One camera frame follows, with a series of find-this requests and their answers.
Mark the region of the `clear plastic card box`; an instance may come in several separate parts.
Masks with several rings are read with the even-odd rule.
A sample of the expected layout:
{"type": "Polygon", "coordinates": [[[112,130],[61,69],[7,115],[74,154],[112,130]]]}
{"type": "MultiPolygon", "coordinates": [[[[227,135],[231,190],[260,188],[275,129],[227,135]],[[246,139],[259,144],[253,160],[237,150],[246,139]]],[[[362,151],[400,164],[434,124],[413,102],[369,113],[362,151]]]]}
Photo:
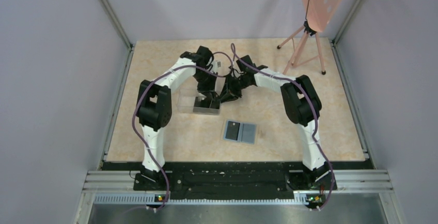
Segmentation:
{"type": "Polygon", "coordinates": [[[183,114],[219,115],[221,103],[213,95],[205,96],[196,89],[179,89],[177,110],[183,114]]]}

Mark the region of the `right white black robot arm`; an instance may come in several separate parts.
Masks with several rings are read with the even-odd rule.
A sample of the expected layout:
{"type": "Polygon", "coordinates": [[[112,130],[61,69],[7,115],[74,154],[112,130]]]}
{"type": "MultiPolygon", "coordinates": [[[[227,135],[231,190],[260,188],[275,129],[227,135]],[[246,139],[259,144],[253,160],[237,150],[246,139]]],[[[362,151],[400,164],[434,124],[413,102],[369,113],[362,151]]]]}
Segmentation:
{"type": "Polygon", "coordinates": [[[240,75],[226,76],[219,100],[222,103],[235,101],[242,96],[242,90],[257,86],[280,93],[288,119],[297,125],[303,144],[303,183],[310,189],[318,188],[324,177],[330,173],[327,158],[322,152],[319,135],[320,110],[322,103],[306,75],[289,77],[275,72],[265,65],[256,66],[249,56],[237,61],[240,75]]]}

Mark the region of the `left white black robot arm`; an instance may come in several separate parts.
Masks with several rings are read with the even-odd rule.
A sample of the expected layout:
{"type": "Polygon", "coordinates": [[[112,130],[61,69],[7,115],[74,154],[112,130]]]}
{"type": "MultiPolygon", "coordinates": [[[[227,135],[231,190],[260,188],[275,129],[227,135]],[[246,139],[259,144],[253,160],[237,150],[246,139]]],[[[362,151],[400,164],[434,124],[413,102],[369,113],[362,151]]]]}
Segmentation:
{"type": "Polygon", "coordinates": [[[190,77],[197,81],[199,96],[189,104],[189,110],[201,114],[218,114],[220,101],[216,92],[217,63],[209,48],[200,46],[184,52],[176,63],[153,81],[140,84],[135,115],[142,127],[140,135],[145,145],[142,172],[152,189],[165,185],[166,176],[160,172],[165,164],[164,131],[172,116],[172,93],[190,77]]]}

